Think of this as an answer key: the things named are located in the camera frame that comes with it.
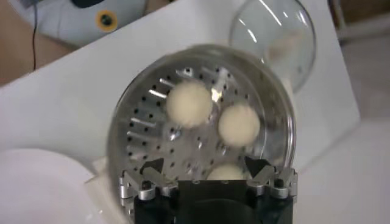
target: metal strainer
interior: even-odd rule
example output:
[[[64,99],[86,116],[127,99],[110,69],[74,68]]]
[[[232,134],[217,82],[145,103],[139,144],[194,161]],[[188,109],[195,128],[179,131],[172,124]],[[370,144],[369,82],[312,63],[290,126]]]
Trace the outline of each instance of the metal strainer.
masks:
[[[213,111],[200,127],[180,128],[165,113],[170,90],[184,80],[203,82],[211,91]],[[253,145],[234,149],[223,144],[217,125],[221,112],[238,102],[258,113],[261,130]],[[204,180],[225,163],[246,173],[244,156],[290,166],[295,135],[291,102],[270,70],[240,51],[202,45],[159,59],[127,87],[108,136],[109,166],[115,183],[123,170],[139,171],[159,158],[172,180]]]

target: transparent lid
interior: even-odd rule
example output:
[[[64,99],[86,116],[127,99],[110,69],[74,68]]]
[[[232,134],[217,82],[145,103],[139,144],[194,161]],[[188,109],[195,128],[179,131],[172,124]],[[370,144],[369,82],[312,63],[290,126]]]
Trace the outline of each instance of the transparent lid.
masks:
[[[298,91],[316,54],[313,24],[296,0],[248,0],[233,20],[230,45],[257,56]]]

